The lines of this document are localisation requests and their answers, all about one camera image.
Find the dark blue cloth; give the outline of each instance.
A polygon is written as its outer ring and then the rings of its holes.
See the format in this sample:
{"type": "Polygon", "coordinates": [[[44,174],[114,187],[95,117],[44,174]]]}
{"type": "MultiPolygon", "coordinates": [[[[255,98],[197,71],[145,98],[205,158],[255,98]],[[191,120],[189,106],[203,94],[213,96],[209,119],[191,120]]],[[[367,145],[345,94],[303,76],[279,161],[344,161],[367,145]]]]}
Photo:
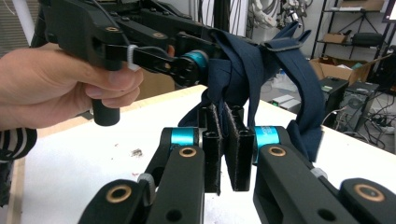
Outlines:
{"type": "Polygon", "coordinates": [[[219,110],[223,134],[227,135],[224,103],[243,106],[247,100],[247,126],[255,126],[254,117],[260,101],[261,87],[281,67],[296,84],[302,98],[297,119],[292,120],[287,128],[291,142],[310,161],[314,161],[322,135],[320,124],[324,117],[323,93],[309,62],[295,48],[302,40],[291,38],[296,27],[296,23],[287,26],[272,41],[266,42],[265,46],[252,45],[240,37],[214,31],[212,36],[228,59],[209,60],[208,88],[202,94],[202,101],[178,126],[196,127],[197,110],[203,105],[213,103],[219,110]]]}

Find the white table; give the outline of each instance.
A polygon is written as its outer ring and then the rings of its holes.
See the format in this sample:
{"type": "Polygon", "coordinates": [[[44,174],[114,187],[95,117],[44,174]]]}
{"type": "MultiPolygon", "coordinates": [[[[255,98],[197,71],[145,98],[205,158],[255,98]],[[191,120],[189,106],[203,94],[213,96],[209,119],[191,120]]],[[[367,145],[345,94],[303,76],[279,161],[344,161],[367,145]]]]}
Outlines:
{"type": "MultiPolygon", "coordinates": [[[[7,223],[77,223],[99,188],[119,178],[136,180],[144,172],[163,127],[176,127],[200,102],[204,89],[197,86],[133,103],[112,127],[70,120],[40,130],[24,168],[23,161],[17,163],[7,223]],[[142,157],[132,157],[137,148],[143,151],[142,157]]],[[[294,118],[288,111],[261,102],[256,124],[286,127],[294,118]]],[[[337,188],[344,179],[363,177],[396,192],[395,155],[323,130],[316,166],[337,188]]],[[[222,169],[221,195],[205,195],[205,223],[260,223],[252,201],[255,168],[250,192],[232,192],[225,162],[222,169]]]]}

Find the handle grip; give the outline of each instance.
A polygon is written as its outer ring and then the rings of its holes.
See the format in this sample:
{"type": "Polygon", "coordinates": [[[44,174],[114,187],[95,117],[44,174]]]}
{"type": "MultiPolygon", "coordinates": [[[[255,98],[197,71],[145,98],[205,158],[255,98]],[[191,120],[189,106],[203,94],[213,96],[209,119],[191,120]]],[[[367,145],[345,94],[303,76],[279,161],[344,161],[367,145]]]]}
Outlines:
{"type": "Polygon", "coordinates": [[[120,109],[108,108],[102,104],[101,100],[92,99],[93,119],[101,126],[111,126],[120,121],[120,109]]]}

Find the black electronic equipment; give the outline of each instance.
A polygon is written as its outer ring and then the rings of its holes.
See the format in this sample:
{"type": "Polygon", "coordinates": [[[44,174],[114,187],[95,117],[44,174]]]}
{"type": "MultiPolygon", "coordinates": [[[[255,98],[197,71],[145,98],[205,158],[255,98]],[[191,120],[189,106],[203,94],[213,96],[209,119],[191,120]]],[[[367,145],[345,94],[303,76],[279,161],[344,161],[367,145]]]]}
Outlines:
{"type": "Polygon", "coordinates": [[[396,22],[396,0],[389,0],[382,22],[396,22]]]}
{"type": "Polygon", "coordinates": [[[332,128],[336,118],[333,112],[340,108],[349,82],[337,77],[325,77],[319,83],[325,101],[326,119],[323,120],[323,125],[332,128]]]}
{"type": "Polygon", "coordinates": [[[358,81],[346,88],[340,104],[345,109],[337,115],[337,131],[355,133],[359,130],[367,120],[378,87],[378,84],[358,81]]]}

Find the cardboard box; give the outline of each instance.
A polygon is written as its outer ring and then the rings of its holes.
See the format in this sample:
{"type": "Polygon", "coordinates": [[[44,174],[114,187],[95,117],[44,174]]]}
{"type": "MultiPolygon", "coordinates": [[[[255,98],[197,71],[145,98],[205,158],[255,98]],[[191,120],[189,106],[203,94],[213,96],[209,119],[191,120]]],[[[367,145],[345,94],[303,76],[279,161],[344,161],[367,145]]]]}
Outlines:
{"type": "Polygon", "coordinates": [[[342,44],[347,42],[347,35],[330,33],[323,36],[324,42],[342,44]]]}
{"type": "Polygon", "coordinates": [[[338,77],[349,81],[349,86],[357,80],[366,81],[372,65],[387,58],[378,58],[371,62],[345,60],[334,57],[323,57],[309,61],[319,80],[325,77],[338,77]]]}
{"type": "Polygon", "coordinates": [[[384,0],[344,0],[340,7],[361,7],[368,11],[380,11],[384,2],[384,0]]]}

